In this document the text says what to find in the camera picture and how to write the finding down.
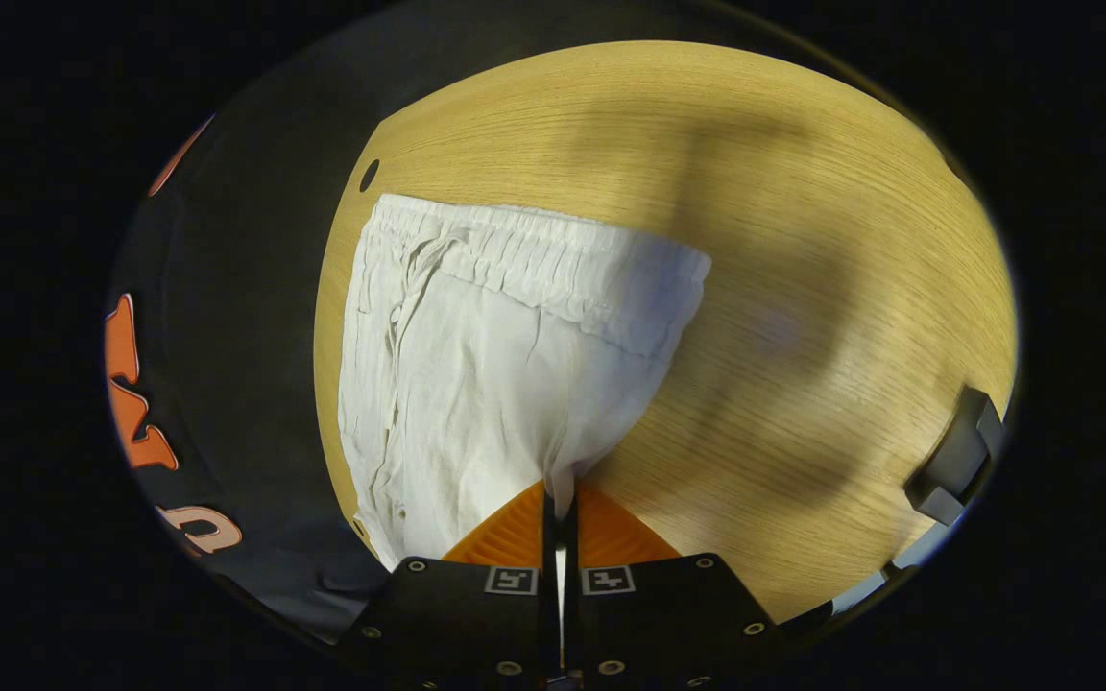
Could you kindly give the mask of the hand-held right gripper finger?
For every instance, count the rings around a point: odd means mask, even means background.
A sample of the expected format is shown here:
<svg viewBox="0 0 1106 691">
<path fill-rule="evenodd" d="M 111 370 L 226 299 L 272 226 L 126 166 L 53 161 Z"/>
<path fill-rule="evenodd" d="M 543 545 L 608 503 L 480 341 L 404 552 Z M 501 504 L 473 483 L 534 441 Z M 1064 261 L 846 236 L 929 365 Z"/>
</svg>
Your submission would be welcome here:
<svg viewBox="0 0 1106 691">
<path fill-rule="evenodd" d="M 781 629 L 719 554 L 682 554 L 587 482 L 567 517 L 566 655 L 585 690 L 747 690 Z"/>
<path fill-rule="evenodd" d="M 373 690 L 543 690 L 559 672 L 547 490 L 535 483 L 439 559 L 399 561 L 337 643 Z"/>
</svg>

